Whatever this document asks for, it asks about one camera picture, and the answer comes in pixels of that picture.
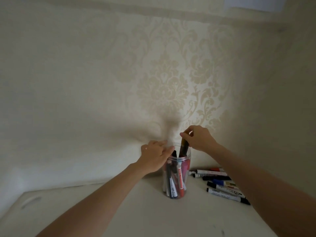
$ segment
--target plastic container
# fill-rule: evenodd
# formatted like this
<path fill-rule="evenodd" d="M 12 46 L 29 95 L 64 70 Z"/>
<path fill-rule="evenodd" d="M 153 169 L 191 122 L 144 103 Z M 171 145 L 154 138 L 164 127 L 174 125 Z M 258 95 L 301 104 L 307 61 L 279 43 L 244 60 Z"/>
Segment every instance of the plastic container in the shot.
<path fill-rule="evenodd" d="M 169 156 L 163 165 L 162 189 L 171 199 L 181 199 L 186 193 L 186 180 L 189 176 L 191 149 L 188 148 L 186 156 L 179 157 L 180 143 L 173 143 L 177 157 Z"/>

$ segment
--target person's left hand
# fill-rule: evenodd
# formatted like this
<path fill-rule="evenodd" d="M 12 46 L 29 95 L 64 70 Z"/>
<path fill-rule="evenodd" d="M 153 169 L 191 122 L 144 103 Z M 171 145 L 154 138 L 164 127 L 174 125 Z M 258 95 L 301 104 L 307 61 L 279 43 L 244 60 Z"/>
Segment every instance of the person's left hand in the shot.
<path fill-rule="evenodd" d="M 142 155 L 136 162 L 145 174 L 159 170 L 174 151 L 174 146 L 165 148 L 167 141 L 150 141 L 142 145 Z"/>

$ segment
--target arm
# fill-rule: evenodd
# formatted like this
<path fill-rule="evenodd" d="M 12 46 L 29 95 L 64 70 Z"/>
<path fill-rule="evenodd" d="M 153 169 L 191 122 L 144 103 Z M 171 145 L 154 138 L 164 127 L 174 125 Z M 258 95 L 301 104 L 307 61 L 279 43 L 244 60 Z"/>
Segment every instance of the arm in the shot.
<path fill-rule="evenodd" d="M 206 152 L 225 169 L 278 236 L 316 236 L 314 198 L 238 158 L 218 144 L 206 128 L 190 126 L 180 135 L 192 148 Z"/>
<path fill-rule="evenodd" d="M 37 237 L 101 236 L 134 185 L 144 175 L 159 170 L 172 154 L 174 147 L 165 149 L 165 144 L 166 141 L 150 141 L 148 145 L 143 145 L 136 163 L 130 164 L 119 175 L 71 207 Z"/>

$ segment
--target table surface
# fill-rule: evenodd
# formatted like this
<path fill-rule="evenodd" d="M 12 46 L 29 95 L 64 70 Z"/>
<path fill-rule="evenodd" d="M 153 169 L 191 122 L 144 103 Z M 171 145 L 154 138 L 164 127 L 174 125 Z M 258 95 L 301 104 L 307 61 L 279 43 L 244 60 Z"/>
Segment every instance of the table surface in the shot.
<path fill-rule="evenodd" d="M 161 177 L 142 179 L 124 200 L 103 236 L 276 236 L 252 206 L 207 193 L 206 181 L 202 179 L 189 177 L 187 193 L 182 199 L 166 197 L 161 183 Z M 23 194 L 0 221 L 0 236 L 35 236 L 101 185 Z"/>

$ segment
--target hand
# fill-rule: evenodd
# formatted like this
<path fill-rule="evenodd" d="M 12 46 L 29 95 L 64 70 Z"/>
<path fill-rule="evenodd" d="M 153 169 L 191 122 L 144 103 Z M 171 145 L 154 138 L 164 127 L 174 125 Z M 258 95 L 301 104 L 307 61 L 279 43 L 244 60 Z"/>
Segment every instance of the hand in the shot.
<path fill-rule="evenodd" d="M 174 151 L 174 146 L 165 148 L 167 141 L 150 141 L 142 145 L 142 155 L 136 162 L 145 174 L 159 170 Z"/>
<path fill-rule="evenodd" d="M 190 147 L 203 152 L 208 152 L 219 145 L 208 129 L 200 125 L 191 125 L 184 132 L 181 132 L 180 136 L 189 143 Z"/>

